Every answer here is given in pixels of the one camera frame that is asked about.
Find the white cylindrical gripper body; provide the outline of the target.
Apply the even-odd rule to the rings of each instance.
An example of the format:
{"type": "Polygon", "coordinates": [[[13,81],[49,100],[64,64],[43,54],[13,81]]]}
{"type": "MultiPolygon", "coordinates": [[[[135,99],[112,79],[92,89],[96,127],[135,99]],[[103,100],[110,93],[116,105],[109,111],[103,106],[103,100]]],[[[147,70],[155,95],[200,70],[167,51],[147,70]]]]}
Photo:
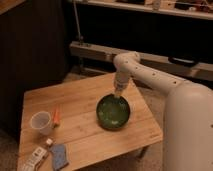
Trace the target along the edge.
{"type": "Polygon", "coordinates": [[[119,98],[122,95],[122,92],[127,88],[130,80],[130,75],[126,72],[117,71],[115,73],[114,79],[114,96],[119,98]]]}

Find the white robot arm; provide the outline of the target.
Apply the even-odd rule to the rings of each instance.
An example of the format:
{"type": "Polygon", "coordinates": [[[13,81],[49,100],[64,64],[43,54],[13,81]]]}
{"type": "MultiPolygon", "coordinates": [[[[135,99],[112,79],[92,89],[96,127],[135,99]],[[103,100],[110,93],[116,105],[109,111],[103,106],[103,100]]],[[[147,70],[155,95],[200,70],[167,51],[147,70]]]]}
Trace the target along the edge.
{"type": "Polygon", "coordinates": [[[213,90],[140,63],[137,52],[114,57],[115,92],[134,77],[166,96],[163,171],[213,171],[213,90]]]}

